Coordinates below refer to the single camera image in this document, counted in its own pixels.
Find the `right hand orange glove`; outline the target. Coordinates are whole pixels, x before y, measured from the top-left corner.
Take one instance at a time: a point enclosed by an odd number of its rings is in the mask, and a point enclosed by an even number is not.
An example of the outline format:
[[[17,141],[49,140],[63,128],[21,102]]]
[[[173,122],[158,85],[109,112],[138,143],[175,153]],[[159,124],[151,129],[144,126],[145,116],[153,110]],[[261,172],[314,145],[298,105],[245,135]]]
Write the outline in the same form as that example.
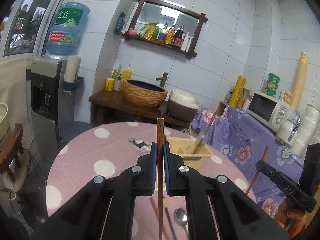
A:
[[[274,220],[283,229],[288,220],[294,221],[293,226],[289,228],[287,233],[291,239],[297,238],[305,229],[306,212],[297,209],[289,209],[287,198],[279,205],[277,213],[274,215]]]

